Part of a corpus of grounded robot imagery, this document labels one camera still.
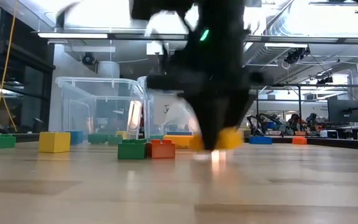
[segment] table surface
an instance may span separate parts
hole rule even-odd
[[[249,145],[118,161],[116,147],[0,149],[0,223],[358,223],[358,150]]]

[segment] green led light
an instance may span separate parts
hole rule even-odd
[[[209,30],[204,31],[203,36],[200,38],[200,41],[204,41],[206,37],[208,36]]]

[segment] lego brick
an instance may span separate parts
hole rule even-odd
[[[16,137],[11,134],[0,134],[0,149],[13,148],[16,145]]]
[[[108,144],[109,146],[118,146],[118,144],[122,143],[122,136],[110,136]]]
[[[109,140],[108,134],[89,134],[88,142],[91,144],[105,144]]]
[[[189,148],[193,136],[164,136],[164,140],[171,140],[176,148]]]
[[[175,145],[171,140],[153,140],[149,144],[149,157],[153,159],[174,159]]]
[[[145,143],[147,143],[147,139],[134,139],[133,143],[134,144],[145,144]]]
[[[133,139],[123,139],[122,143],[123,144],[130,144],[130,143],[134,143],[134,140]]]
[[[70,144],[72,146],[82,144],[84,141],[84,132],[83,131],[68,131],[70,133]]]
[[[249,138],[249,144],[273,144],[273,139],[265,136],[252,136]]]
[[[70,133],[40,133],[39,152],[70,152]]]
[[[292,139],[292,144],[307,145],[308,140],[304,137],[295,137]]]
[[[118,159],[146,159],[147,145],[135,143],[118,144]]]
[[[159,140],[163,140],[164,139],[164,135],[152,135],[148,138],[149,142],[151,142],[153,139],[159,139]]]
[[[181,131],[169,131],[167,135],[180,135],[180,136],[191,136],[193,133],[191,132],[181,132]]]
[[[219,139],[215,149],[235,149],[241,147],[244,143],[242,130],[236,128],[225,128],[219,133]],[[201,135],[195,134],[190,141],[190,148],[194,151],[204,150],[204,143]]]

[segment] yellow object on table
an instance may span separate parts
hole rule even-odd
[[[165,135],[164,140],[171,140],[176,148],[189,148],[193,136]]]
[[[242,132],[237,128],[225,128],[219,133],[215,149],[235,149],[244,143]],[[194,135],[190,141],[190,148],[195,151],[203,151],[204,144],[201,135]]]
[[[122,139],[128,139],[128,133],[126,131],[117,131],[116,136],[122,136]]]
[[[39,152],[70,152],[70,133],[40,133]]]

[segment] orange object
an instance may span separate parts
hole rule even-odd
[[[193,136],[165,135],[164,140],[171,140],[176,148],[189,148]]]
[[[308,140],[304,137],[297,137],[292,139],[292,144],[306,145],[308,144]]]
[[[153,159],[173,159],[175,158],[175,145],[171,140],[158,139],[149,143],[149,157]]]

